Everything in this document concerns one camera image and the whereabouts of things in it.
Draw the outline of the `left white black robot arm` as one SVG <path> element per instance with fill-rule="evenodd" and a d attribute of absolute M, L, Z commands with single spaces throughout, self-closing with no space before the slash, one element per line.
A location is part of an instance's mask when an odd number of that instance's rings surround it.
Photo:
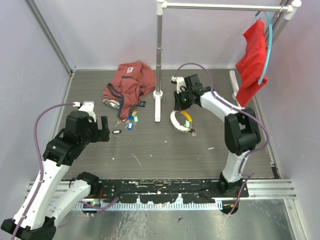
<path fill-rule="evenodd" d="M 69 189 L 53 201 L 62 178 L 86 146 L 110 139 L 108 118 L 101 117 L 102 128 L 99 128 L 94 102 L 73 102 L 71 105 L 76 110 L 66 117 L 65 127 L 48 142 L 44 153 L 37 155 L 39 173 L 21 208 L 1 224 L 1 230 L 10 234 L 13 240 L 53 239 L 58 226 L 77 203 L 101 193 L 99 177 L 82 172 Z"/>

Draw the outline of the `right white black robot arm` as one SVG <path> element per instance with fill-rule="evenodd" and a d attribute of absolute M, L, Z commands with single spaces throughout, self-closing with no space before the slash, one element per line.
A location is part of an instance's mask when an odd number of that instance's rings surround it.
<path fill-rule="evenodd" d="M 171 78 L 176 86 L 174 111 L 170 115 L 172 125 L 179 132 L 193 134 L 192 126 L 179 125 L 176 112 L 187 110 L 192 105 L 206 109 L 224 123 L 224 143 L 228 149 L 226 165 L 219 176 L 218 187 L 225 197 L 231 197 L 243 184 L 243 170 L 249 154 L 261 141 L 255 111 L 238 107 L 223 99 L 209 86 L 204 87 L 197 74 Z"/>

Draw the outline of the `black key tag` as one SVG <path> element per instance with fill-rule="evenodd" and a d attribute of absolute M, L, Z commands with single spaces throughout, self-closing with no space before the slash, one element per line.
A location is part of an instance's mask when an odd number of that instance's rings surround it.
<path fill-rule="evenodd" d="M 122 131 L 120 129 L 116 129 L 116 130 L 112 131 L 113 135 L 118 135 L 118 134 L 121 134 L 121 133 L 122 133 Z"/>

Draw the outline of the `blue key tag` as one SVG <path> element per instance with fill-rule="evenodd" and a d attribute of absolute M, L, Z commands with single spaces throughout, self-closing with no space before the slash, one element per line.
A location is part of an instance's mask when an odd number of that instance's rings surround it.
<path fill-rule="evenodd" d="M 126 129 L 131 131 L 133 129 L 134 126 L 134 117 L 133 116 L 129 116 L 126 118 Z"/>

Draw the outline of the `rust red t-shirt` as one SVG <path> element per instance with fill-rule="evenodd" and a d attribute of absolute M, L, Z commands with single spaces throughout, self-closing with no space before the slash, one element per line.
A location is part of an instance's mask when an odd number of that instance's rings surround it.
<path fill-rule="evenodd" d="M 117 117 L 127 118 L 132 115 L 140 100 L 151 93 L 156 86 L 153 70 L 141 61 L 122 63 L 110 83 L 102 93 L 105 104 L 115 104 Z"/>

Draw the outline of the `bright red shirt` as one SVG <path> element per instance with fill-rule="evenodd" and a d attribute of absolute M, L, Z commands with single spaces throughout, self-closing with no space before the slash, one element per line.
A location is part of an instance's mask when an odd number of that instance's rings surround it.
<path fill-rule="evenodd" d="M 257 20 L 246 30 L 243 36 L 246 40 L 245 53 L 235 65 L 241 78 L 241 85 L 236 95 L 236 100 L 241 107 L 245 107 L 268 81 L 265 76 L 262 84 L 258 85 L 266 59 L 264 22 Z"/>

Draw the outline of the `light blue clothes hanger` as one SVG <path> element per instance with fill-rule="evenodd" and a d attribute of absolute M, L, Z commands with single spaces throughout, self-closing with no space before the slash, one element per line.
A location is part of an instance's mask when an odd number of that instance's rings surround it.
<path fill-rule="evenodd" d="M 265 56 L 264 66 L 263 66 L 261 76 L 258 80 L 259 86 L 262 84 L 262 82 L 266 76 L 269 61 L 270 61 L 270 56 L 271 56 L 272 44 L 273 44 L 273 22 L 272 22 L 270 14 L 267 11 L 264 11 L 264 14 L 265 14 L 265 16 L 267 18 L 267 22 L 268 22 L 268 37 L 267 37 L 267 43 L 266 43 L 266 56 Z"/>

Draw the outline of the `white metal clothes rack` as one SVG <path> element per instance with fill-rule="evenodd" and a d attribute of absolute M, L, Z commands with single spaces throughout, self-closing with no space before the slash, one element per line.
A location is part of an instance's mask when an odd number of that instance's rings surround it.
<path fill-rule="evenodd" d="M 156 1 L 156 65 L 155 65 L 155 91 L 154 98 L 154 121 L 161 121 L 161 99 L 163 91 L 161 89 L 161 70 L 162 70 L 162 33 L 163 15 L 165 9 L 192 9 L 192 10 L 224 10 L 224 11 L 251 11 L 251 12 L 274 12 L 283 15 L 285 24 L 290 21 L 297 10 L 302 6 L 300 0 L 282 1 L 277 6 L 267 5 L 243 5 L 243 4 L 218 4 L 218 3 L 178 3 L 166 0 Z"/>

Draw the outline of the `black mounting base plate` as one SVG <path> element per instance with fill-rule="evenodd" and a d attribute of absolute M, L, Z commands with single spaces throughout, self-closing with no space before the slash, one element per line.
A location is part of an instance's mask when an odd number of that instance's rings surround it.
<path fill-rule="evenodd" d="M 86 199 L 101 199 L 105 203 L 118 198 L 123 204 L 174 203 L 179 197 L 183 204 L 209 204 L 216 198 L 248 197 L 248 187 L 242 183 L 230 189 L 216 179 L 103 179 Z"/>

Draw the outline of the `aluminium frame post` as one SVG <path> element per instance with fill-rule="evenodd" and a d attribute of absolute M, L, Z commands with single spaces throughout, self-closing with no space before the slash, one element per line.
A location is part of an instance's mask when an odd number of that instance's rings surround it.
<path fill-rule="evenodd" d="M 24 1 L 28 8 L 30 9 L 31 13 L 33 14 L 35 20 L 39 24 L 41 30 L 43 31 L 45 37 L 47 38 L 49 44 L 53 48 L 55 54 L 57 55 L 58 59 L 64 66 L 65 70 L 72 75 L 74 73 L 74 69 L 71 67 L 71 65 L 68 63 L 67 58 L 65 54 L 63 53 L 62 49 L 60 48 L 56 38 L 54 37 L 52 31 L 50 30 L 50 27 L 48 26 L 45 18 L 43 17 L 42 13 L 40 12 L 40 9 L 38 8 L 36 2 L 34 0 L 25 0 Z"/>

